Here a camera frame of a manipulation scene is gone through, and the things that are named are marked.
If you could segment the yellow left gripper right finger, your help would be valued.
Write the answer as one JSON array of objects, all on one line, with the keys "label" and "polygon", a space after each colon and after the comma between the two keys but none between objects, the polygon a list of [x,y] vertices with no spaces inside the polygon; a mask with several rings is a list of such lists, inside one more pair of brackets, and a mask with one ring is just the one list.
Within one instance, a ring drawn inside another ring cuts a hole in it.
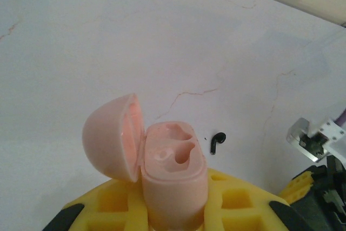
[{"label": "yellow left gripper right finger", "polygon": [[208,170],[204,230],[312,230],[287,202],[247,181]]}]

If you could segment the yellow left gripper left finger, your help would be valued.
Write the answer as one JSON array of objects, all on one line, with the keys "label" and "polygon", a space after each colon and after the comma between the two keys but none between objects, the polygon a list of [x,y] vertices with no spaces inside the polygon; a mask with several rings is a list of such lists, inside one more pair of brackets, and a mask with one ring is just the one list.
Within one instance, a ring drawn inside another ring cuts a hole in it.
[{"label": "yellow left gripper left finger", "polygon": [[66,204],[44,230],[148,230],[142,183],[109,180]]}]

